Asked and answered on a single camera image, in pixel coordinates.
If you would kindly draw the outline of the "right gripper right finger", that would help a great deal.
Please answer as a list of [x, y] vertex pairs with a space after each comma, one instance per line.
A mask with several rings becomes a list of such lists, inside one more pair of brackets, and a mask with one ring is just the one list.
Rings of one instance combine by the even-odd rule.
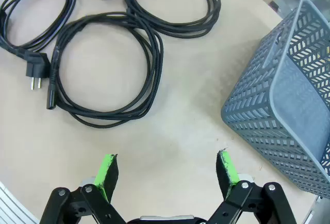
[[253, 213], [258, 223], [296, 223], [282, 186], [241, 180], [224, 149], [217, 153], [216, 174], [224, 201], [207, 223], [236, 223], [243, 212]]

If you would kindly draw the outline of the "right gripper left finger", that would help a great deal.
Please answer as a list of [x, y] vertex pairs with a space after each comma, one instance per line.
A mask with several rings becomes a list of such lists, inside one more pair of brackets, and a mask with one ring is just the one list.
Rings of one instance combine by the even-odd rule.
[[65, 187], [51, 192], [40, 223], [79, 223], [84, 216], [96, 223], [126, 223], [111, 205], [118, 176], [117, 155], [105, 155], [92, 183], [73, 192]]

